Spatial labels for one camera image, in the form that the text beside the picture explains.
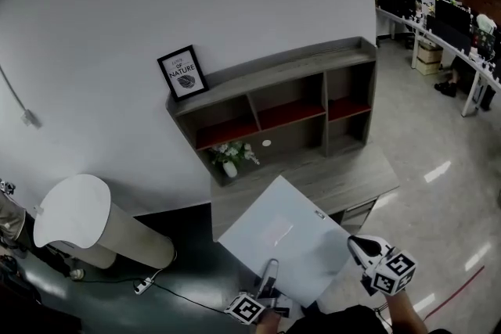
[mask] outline wooden shelf unit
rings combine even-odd
[[[375,76],[375,47],[349,38],[209,74],[208,92],[179,103],[169,98],[166,106],[216,182],[227,185],[208,151],[225,142],[250,143],[267,165],[305,149],[329,156],[365,145]],[[272,145],[262,146],[265,139]]]

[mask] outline person's arm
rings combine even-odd
[[[258,323],[256,334],[276,334],[279,328],[280,315],[272,309],[263,312],[263,317]]]
[[[386,296],[386,301],[394,334],[428,334],[426,325],[414,311],[404,290],[394,296]]]

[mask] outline white board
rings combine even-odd
[[[308,307],[342,269],[349,234],[279,176],[219,238],[260,277],[279,261],[276,288]]]

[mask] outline wooden countertop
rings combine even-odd
[[[333,214],[399,187],[398,179],[380,147],[373,142],[361,149],[324,157],[311,149],[250,172],[225,187],[211,184],[212,235],[225,232],[279,175],[316,206]]]

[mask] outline wall sign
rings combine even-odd
[[[160,57],[157,62],[176,102],[209,89],[193,45]]]

